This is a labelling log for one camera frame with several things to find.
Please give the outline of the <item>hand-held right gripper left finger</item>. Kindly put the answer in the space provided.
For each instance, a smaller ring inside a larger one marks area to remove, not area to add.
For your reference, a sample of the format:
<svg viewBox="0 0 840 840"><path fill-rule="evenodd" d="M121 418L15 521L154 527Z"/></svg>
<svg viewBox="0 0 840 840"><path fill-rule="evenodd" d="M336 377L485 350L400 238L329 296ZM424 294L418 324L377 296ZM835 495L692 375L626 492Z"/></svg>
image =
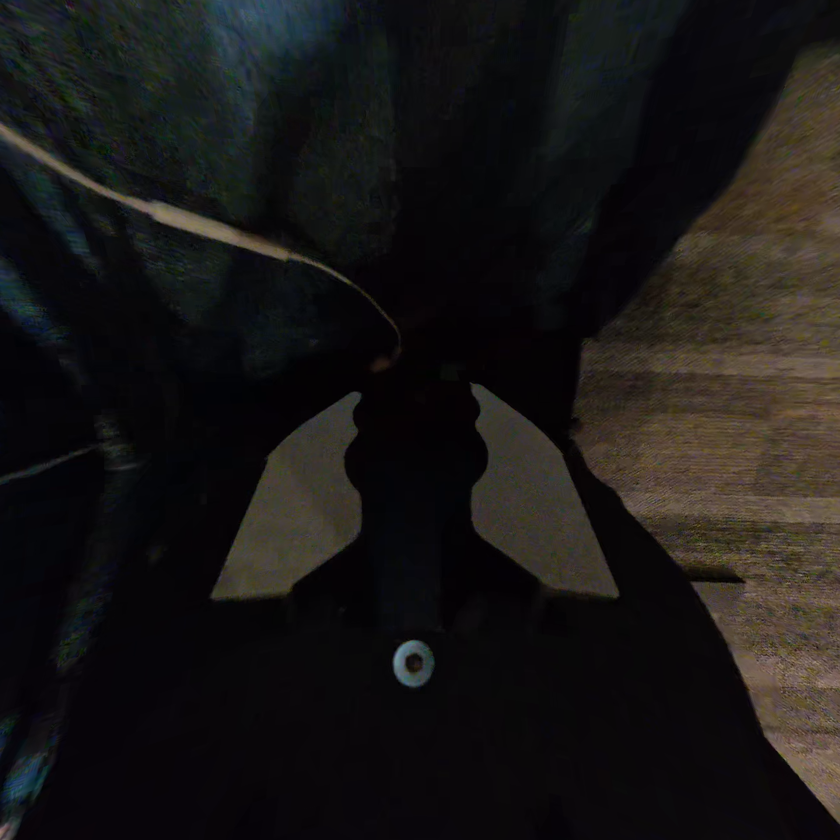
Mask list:
<svg viewBox="0 0 840 840"><path fill-rule="evenodd" d="M285 595L359 536L361 496L344 457L358 432L360 399L351 392L324 408L269 455L212 599Z"/></svg>

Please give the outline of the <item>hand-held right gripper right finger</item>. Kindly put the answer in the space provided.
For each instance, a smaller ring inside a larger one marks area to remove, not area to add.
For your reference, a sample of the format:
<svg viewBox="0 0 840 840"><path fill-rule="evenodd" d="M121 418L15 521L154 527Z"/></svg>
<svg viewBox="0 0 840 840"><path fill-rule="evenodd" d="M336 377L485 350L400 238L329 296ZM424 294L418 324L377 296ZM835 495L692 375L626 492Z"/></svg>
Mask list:
<svg viewBox="0 0 840 840"><path fill-rule="evenodd" d="M487 449L471 493L478 535L552 592L615 600L618 587L560 448L486 387L470 387Z"/></svg>

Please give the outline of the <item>dark blue trousers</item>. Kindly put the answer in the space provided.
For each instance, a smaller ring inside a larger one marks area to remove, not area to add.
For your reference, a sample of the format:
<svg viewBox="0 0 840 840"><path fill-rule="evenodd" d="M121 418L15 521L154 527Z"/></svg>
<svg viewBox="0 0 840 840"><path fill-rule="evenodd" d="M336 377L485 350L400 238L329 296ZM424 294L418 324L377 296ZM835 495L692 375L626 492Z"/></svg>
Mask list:
<svg viewBox="0 0 840 840"><path fill-rule="evenodd" d="M2 124L313 258L566 429L583 338L730 185L836 2L2 2ZM228 434L395 334L318 268L164 226L2 142L2 722L77 659Z"/></svg>

